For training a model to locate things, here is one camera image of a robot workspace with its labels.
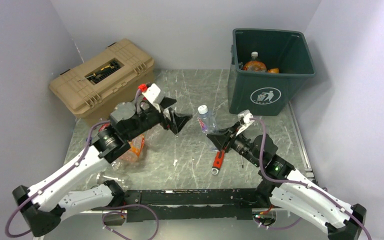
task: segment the plastic bottle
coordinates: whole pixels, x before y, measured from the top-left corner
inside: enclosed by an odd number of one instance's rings
[[[135,163],[138,161],[144,147],[145,136],[141,134],[128,143],[130,144],[130,149],[111,163],[114,171],[120,170],[123,162]]]
[[[96,184],[98,185],[104,184],[104,182],[108,180],[114,180],[125,192],[129,190],[130,186],[132,185],[130,176],[120,171],[107,169],[105,171],[101,171],[96,176]]]
[[[258,58],[258,52],[251,52],[251,60],[249,60],[242,68],[244,71],[267,72],[266,65]]]
[[[198,107],[198,122],[201,126],[202,132],[209,134],[217,130],[216,118],[213,116],[213,113],[208,110],[206,105],[201,105]],[[217,148],[214,144],[207,138],[210,151],[217,151]]]

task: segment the tan toolbox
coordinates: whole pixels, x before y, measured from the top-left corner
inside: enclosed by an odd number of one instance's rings
[[[135,98],[138,86],[154,82],[154,59],[123,39],[52,80],[49,88],[90,126],[107,119],[116,105]]]

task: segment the water bottle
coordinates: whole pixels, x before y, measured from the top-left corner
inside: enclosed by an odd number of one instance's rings
[[[216,118],[213,116],[213,113],[208,110],[206,105],[201,105],[198,107],[198,122],[201,126],[202,132],[205,134],[212,133],[217,130]],[[207,144],[209,145],[210,151],[217,151],[217,148],[211,142],[211,140],[207,139]]]

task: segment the bottle cap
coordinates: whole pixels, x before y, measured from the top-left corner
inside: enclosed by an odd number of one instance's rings
[[[199,114],[206,114],[208,113],[208,107],[207,105],[201,105],[198,107],[198,113]]]

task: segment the red cap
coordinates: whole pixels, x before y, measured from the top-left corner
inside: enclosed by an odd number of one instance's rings
[[[137,88],[140,89],[140,91],[141,91],[142,93],[144,93],[144,92],[146,92],[146,91],[148,90],[148,87],[147,87],[146,84],[141,84],[141,85],[139,85]]]

